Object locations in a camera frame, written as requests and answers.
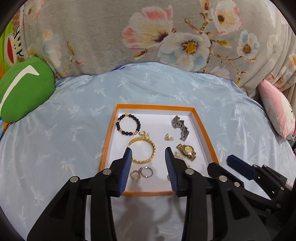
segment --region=gray floral blanket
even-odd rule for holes
[[[24,57],[58,78],[155,61],[231,79],[251,97],[265,77],[282,91],[296,82],[296,38],[269,0],[30,0],[20,26]]]

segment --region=green pillow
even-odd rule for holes
[[[18,63],[0,80],[0,117],[7,122],[23,118],[49,99],[54,92],[54,75],[38,57]]]

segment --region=black beaded bracelet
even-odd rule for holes
[[[124,117],[130,117],[132,119],[134,119],[137,123],[137,129],[135,132],[128,132],[128,131],[124,131],[120,128],[120,125],[119,125],[119,122],[124,118]],[[128,113],[125,113],[123,115],[121,115],[118,119],[117,119],[117,122],[116,122],[116,128],[118,131],[120,131],[122,133],[122,135],[126,135],[126,136],[132,136],[132,135],[137,135],[137,133],[140,131],[140,128],[141,128],[141,124],[140,124],[140,121],[137,117],[135,117],[134,115],[132,114],[128,114]]]

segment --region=metal rivet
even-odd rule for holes
[[[72,183],[75,183],[75,182],[77,182],[79,179],[78,179],[78,177],[71,177],[70,178],[70,182],[72,182]]]
[[[222,182],[226,182],[227,181],[227,177],[225,176],[219,176],[219,180]]]
[[[110,175],[111,172],[112,172],[111,169],[104,169],[104,170],[103,170],[103,174],[104,174],[104,175]]]
[[[194,170],[193,169],[191,169],[191,168],[188,168],[188,169],[186,169],[186,174],[188,174],[188,175],[192,175],[193,173],[194,173]]]

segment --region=watch face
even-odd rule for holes
[[[185,146],[184,153],[189,154],[193,152],[193,148],[191,146]]]

